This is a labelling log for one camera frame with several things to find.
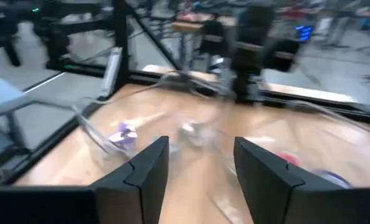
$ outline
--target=metal frame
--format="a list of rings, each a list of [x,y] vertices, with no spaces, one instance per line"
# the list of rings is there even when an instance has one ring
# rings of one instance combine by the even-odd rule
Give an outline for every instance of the metal frame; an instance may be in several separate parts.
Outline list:
[[[142,72],[142,71],[134,71],[129,70],[128,64],[128,36],[126,35],[126,18],[127,15],[131,15],[136,19],[136,21],[140,24],[141,28],[144,30],[145,34],[152,40],[152,42],[160,49],[163,55],[171,62],[174,69],[180,70],[181,67],[178,65],[177,61],[172,58],[169,52],[163,47],[163,45],[154,37],[151,31],[141,22],[140,17],[136,14],[134,9],[127,5],[125,1],[122,0],[114,0],[113,1],[113,15],[115,20],[115,47],[121,47],[122,49],[122,58],[120,63],[120,68],[118,69],[117,79],[114,84],[113,93],[107,97],[100,97],[99,100],[106,100],[112,95],[114,95],[121,87],[128,83],[134,83],[139,85],[153,85],[159,81],[162,74],[159,73],[151,73],[151,72]],[[103,77],[105,73],[105,67],[101,65],[89,65],[86,63],[70,63],[66,64],[62,63],[55,63],[55,64],[48,64],[47,68],[60,70],[62,72],[70,72],[70,73],[77,73],[82,75],[88,75],[93,77]],[[181,81],[178,80],[178,90],[181,89]],[[210,92],[207,88],[200,87],[198,89],[200,93],[204,93],[208,95]],[[289,101],[292,100],[302,100],[307,101],[310,103],[314,103],[320,105],[327,110],[332,112],[338,113],[343,115],[347,118],[350,118],[355,121],[360,121],[364,123],[370,124],[370,111],[364,105],[360,105],[358,103],[340,103],[337,101],[329,101],[329,100],[321,100],[306,96],[298,96],[298,95],[291,95],[285,93],[278,93],[268,90],[261,90],[262,95],[261,97],[254,97],[252,95],[247,96],[242,99],[238,99],[240,102],[246,105],[253,106],[255,102],[262,103],[265,106],[272,106],[276,108],[284,108]],[[94,113],[97,109],[99,109],[100,105],[95,103],[89,105],[85,109],[85,115],[89,116]],[[76,127],[78,126],[78,122],[75,117],[71,120],[66,122],[60,129],[56,130],[54,134],[51,135],[48,139],[46,139],[40,147],[38,147],[33,155],[30,158],[24,160],[20,163],[12,173],[9,174],[3,181],[0,181],[0,184],[12,184],[21,175],[25,174],[32,166],[34,166],[43,156],[45,156],[49,151],[51,151],[59,142],[61,142],[66,136],[68,136]]]

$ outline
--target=workbench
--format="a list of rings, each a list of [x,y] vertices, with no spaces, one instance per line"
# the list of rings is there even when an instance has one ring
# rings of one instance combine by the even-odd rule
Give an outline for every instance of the workbench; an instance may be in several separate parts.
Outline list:
[[[156,65],[148,65],[144,69],[148,72],[159,72],[166,73],[170,71],[170,68],[159,67]],[[195,76],[199,78],[205,78],[206,80],[214,81],[214,78],[210,74],[195,72]],[[307,90],[302,88],[295,88],[291,86],[275,85],[270,84],[272,90],[282,91],[292,94],[300,94],[305,96],[313,96],[317,98],[326,98],[338,101],[350,101],[355,102],[349,96],[339,95],[336,93],[328,93],[316,90]],[[118,99],[120,96],[127,95],[133,91],[140,90],[144,86],[138,86],[133,84],[125,85],[112,99]],[[154,105],[156,102],[161,102],[160,105]],[[195,96],[191,96],[186,93],[171,91],[171,90],[150,90],[143,93],[139,93],[136,96],[132,96],[131,99],[126,100],[120,104],[120,106],[106,105],[101,107],[96,113],[94,113],[90,121],[97,125],[103,134],[108,134],[117,125],[118,121],[124,119],[137,118],[146,114],[158,113],[161,108],[169,108],[172,110],[179,111],[185,114],[188,118],[195,120],[205,120],[211,117],[212,113],[217,113],[217,108],[213,103],[203,103],[202,100],[196,99]],[[269,108],[265,106],[245,106],[245,105],[234,105],[232,106],[229,114],[225,116],[225,123],[221,126],[222,138],[220,138],[223,153],[232,153],[234,136],[243,136],[253,140],[253,135],[256,134],[256,127],[264,121],[273,121],[285,114],[290,114],[292,118],[295,118],[299,122],[303,122],[304,126],[309,129],[319,129],[321,131],[327,131],[331,134],[338,134],[343,139],[346,139],[346,143],[334,143],[332,141],[326,147],[330,147],[336,151],[333,154],[336,158],[332,160],[347,159],[354,161],[370,161],[370,135],[368,133],[362,133],[355,131],[348,125],[343,123],[332,122],[320,115],[301,113],[301,112],[289,112],[287,110],[278,108]],[[165,134],[170,136],[176,135],[176,131],[172,126],[170,119],[165,119],[162,123],[157,124],[154,130],[159,134]],[[268,125],[265,126],[266,130],[271,133],[280,134],[283,142],[287,141],[286,136],[288,133],[282,133],[286,130],[286,125]],[[314,159],[329,159],[327,154],[319,154],[316,147],[323,147],[322,142],[313,141],[311,136],[306,136],[304,139],[308,142],[309,147],[303,150],[304,154],[312,153],[314,155],[320,155],[314,157]],[[295,144],[295,142],[288,141],[287,145]],[[360,151],[353,150],[350,144],[363,145],[363,149],[360,147]],[[148,145],[147,142],[142,142],[142,145]],[[22,176],[16,182],[16,185],[87,185],[93,181],[103,177],[107,174],[103,169],[97,166],[91,158],[90,150],[96,147],[90,141],[87,141],[87,137],[81,128],[77,128],[70,135],[68,135],[55,149],[53,149],[48,155],[39,161],[28,173]],[[344,158],[339,155],[340,152],[347,150]],[[213,203],[212,193],[216,191],[216,187],[223,182],[224,171],[217,169],[219,163],[213,156],[214,152],[209,149],[203,149],[200,155],[192,163],[188,164],[186,169],[173,180],[170,180],[166,189],[166,195],[164,196],[163,208],[161,212],[160,223],[228,223],[227,217],[222,215],[226,213],[223,209],[217,209],[217,204]],[[332,164],[334,170],[340,169],[336,164]],[[346,170],[351,177],[352,182],[358,183],[358,185],[370,184],[370,182],[361,183],[361,175],[369,175],[364,170],[361,170],[361,165],[356,162],[353,163],[353,169]],[[241,192],[237,191],[239,203],[246,212],[243,213],[243,223],[251,223],[250,215],[245,207],[244,199],[241,197]]]

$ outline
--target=black metal frame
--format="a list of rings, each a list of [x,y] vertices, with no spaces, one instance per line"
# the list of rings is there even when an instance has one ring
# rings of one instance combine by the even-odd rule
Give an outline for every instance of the black metal frame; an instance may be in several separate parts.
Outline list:
[[[128,83],[134,83],[139,85],[153,85],[159,81],[162,74],[159,73],[152,73],[152,72],[142,72],[142,71],[134,71],[129,70],[128,68],[128,39],[126,35],[126,17],[128,15],[133,16],[134,19],[140,24],[141,28],[144,30],[145,34],[152,40],[152,42],[160,49],[161,53],[171,62],[172,66],[176,70],[180,70],[181,66],[178,65],[177,61],[172,58],[170,53],[163,47],[163,45],[157,40],[157,38],[151,33],[151,31],[141,22],[141,18],[135,10],[127,5],[125,1],[122,0],[114,0],[113,1],[114,7],[114,20],[115,22],[115,46],[123,48],[123,57],[120,65],[120,70],[118,71],[118,78],[116,79],[115,83],[115,91],[113,94],[120,90],[121,87]],[[77,73],[81,75],[88,75],[93,77],[103,77],[105,67],[101,65],[89,65],[85,63],[70,63],[67,64],[65,62],[55,63],[55,64],[48,64],[47,68],[53,70],[60,70],[63,72],[70,72],[70,73]],[[205,92],[208,94],[207,89],[201,88],[200,92]],[[314,103],[320,105],[327,110],[332,112],[338,113],[342,116],[345,116],[349,119],[369,123],[370,124],[370,111],[367,109],[366,106],[360,105],[357,103],[340,103],[337,101],[330,101],[330,100],[321,100],[306,96],[298,96],[298,95],[290,95],[285,93],[278,93],[273,91],[262,90],[262,100],[258,100],[258,102],[262,102],[265,106],[272,106],[276,108],[284,108],[289,101],[293,100],[302,100],[307,101],[310,103]],[[241,102],[253,106],[256,102],[256,99],[253,99],[251,96],[250,98],[240,99]],[[97,109],[99,109],[100,105],[91,104],[89,105],[86,110],[86,115],[91,115]],[[61,140],[63,140],[66,136],[70,134],[76,127],[78,126],[78,122],[75,118],[72,118],[68,122],[66,122],[60,129],[56,130],[56,132],[51,135],[50,138],[46,139],[40,147],[35,151],[35,153],[24,162],[19,164],[13,173],[0,182],[0,184],[12,184],[21,175],[25,174],[33,165],[35,165],[43,156],[45,156],[49,151],[51,151]]]

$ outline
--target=gray floor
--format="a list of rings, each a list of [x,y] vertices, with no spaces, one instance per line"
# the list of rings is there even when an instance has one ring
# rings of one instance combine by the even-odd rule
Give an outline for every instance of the gray floor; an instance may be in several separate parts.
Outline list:
[[[2,50],[0,49],[0,78],[7,80],[20,89],[25,89],[41,80],[56,74],[55,71],[45,70],[46,62],[44,48],[37,37],[31,32],[30,24],[21,24],[21,38],[17,47],[21,54],[22,66],[14,68],[10,66]],[[91,57],[107,47],[111,46],[109,40],[102,38],[102,32],[95,31],[87,34],[75,34],[71,36],[70,47],[81,58]],[[169,66],[169,63],[159,53],[144,35],[138,35],[132,40],[138,68],[148,64]],[[177,39],[164,40],[164,44],[176,55]],[[370,40],[362,34],[349,31],[344,43],[367,45]],[[362,103],[370,105],[370,88],[361,83],[361,76],[370,74],[370,56],[353,50],[317,50],[309,45],[303,52],[299,63],[303,71],[313,75],[319,80],[316,84],[308,78],[300,68],[291,73],[280,73],[273,70],[264,72],[268,82],[284,85],[326,90],[343,93],[355,97]],[[57,98],[61,100],[77,101],[78,99],[91,96],[97,97],[100,92],[101,79],[66,73],[51,82],[31,91],[35,96]],[[74,114],[71,111],[63,111],[57,108],[45,106],[29,106],[17,112],[21,126],[30,148],[38,145],[53,131],[60,127]]]

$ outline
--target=background table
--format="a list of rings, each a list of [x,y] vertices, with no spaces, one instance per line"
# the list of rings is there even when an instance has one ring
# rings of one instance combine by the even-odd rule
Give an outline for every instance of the background table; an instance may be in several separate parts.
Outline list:
[[[154,68],[155,71],[163,69],[161,67],[149,66],[150,70],[152,68]],[[125,85],[113,96],[113,99],[117,99],[120,96],[141,88],[144,87],[131,84]],[[292,87],[285,86],[278,89],[291,91],[292,93],[298,91],[297,88],[293,89]],[[304,95],[314,94],[314,92],[308,93],[308,90],[299,91]],[[142,116],[142,114],[146,113],[145,111],[153,113],[153,110],[156,110],[157,112],[156,106],[145,103],[151,100],[154,100],[153,103],[155,103],[158,101],[156,99],[157,96],[165,97],[164,106],[181,111],[190,118],[204,119],[210,117],[211,114],[217,112],[217,110],[222,110],[222,108],[217,108],[217,105],[214,103],[202,103],[202,101],[186,93],[155,90],[138,94],[129,102],[122,103],[120,108],[115,106],[104,106],[93,114],[90,119],[94,124],[103,124],[99,126],[99,128],[103,133],[108,133],[112,129],[112,126],[116,125],[110,123],[112,117],[114,120],[122,121],[123,119],[128,119],[130,116]],[[342,97],[340,97],[339,100],[346,99],[345,96]],[[297,119],[299,122],[304,122],[304,127],[309,130],[319,128],[331,134],[339,134],[342,138],[346,139],[347,142],[352,144],[363,144],[364,148],[360,148],[360,151],[354,151],[350,148],[346,158],[360,161],[362,155],[370,161],[370,135],[354,131],[342,123],[328,121],[326,118],[318,116],[317,114],[289,112],[264,106],[251,107],[235,105],[232,107],[230,113],[222,118],[223,125],[221,127],[223,128],[221,128],[221,131],[225,133],[222,134],[222,137],[219,139],[222,152],[228,154],[232,153],[234,136],[245,136],[249,139],[253,139],[258,133],[255,131],[258,124],[261,124],[263,121],[272,121],[280,118],[285,113],[292,113],[292,118]],[[280,140],[283,141],[285,145],[296,144],[292,139],[287,139],[288,135],[284,133],[287,126],[283,124],[280,119],[278,121],[277,124],[272,123],[271,125],[265,125],[265,129],[273,134],[281,135]],[[167,130],[166,134],[169,136],[175,135],[173,133],[175,130],[167,128],[171,126],[169,122],[170,121],[167,120],[166,123],[162,123],[156,128]],[[328,159],[326,154],[317,154],[319,150],[316,147],[322,147],[322,145],[319,145],[319,142],[312,140],[312,136],[305,137],[304,141],[308,142],[311,147],[303,148],[303,153],[317,155],[316,159],[321,161]],[[333,145],[334,142],[335,141],[329,146],[335,149],[336,147],[344,147],[342,143],[340,143],[341,145]],[[90,149],[92,147],[96,146],[90,144],[90,142],[84,138],[82,130],[77,128],[27,174],[18,180],[16,185],[90,184],[106,174],[93,162],[90,155]],[[181,175],[170,181],[166,189],[166,195],[164,196],[160,223],[228,223],[227,218],[222,215],[223,210],[217,209],[217,205],[211,200],[212,193],[218,190],[217,186],[222,186],[222,183],[225,182],[225,169],[217,168],[217,166],[220,166],[220,163],[214,155],[215,153],[213,153],[213,150],[207,147],[201,151],[194,162],[186,166],[186,169],[183,170]],[[349,174],[352,181],[356,182],[360,179],[361,175],[368,175],[360,169],[360,164],[354,166],[354,169],[346,170],[345,172]],[[240,219],[243,220],[244,223],[251,223],[252,221],[247,212],[240,190],[235,190],[233,194],[237,194],[237,196],[233,198],[237,198],[237,203],[239,203],[243,209]]]

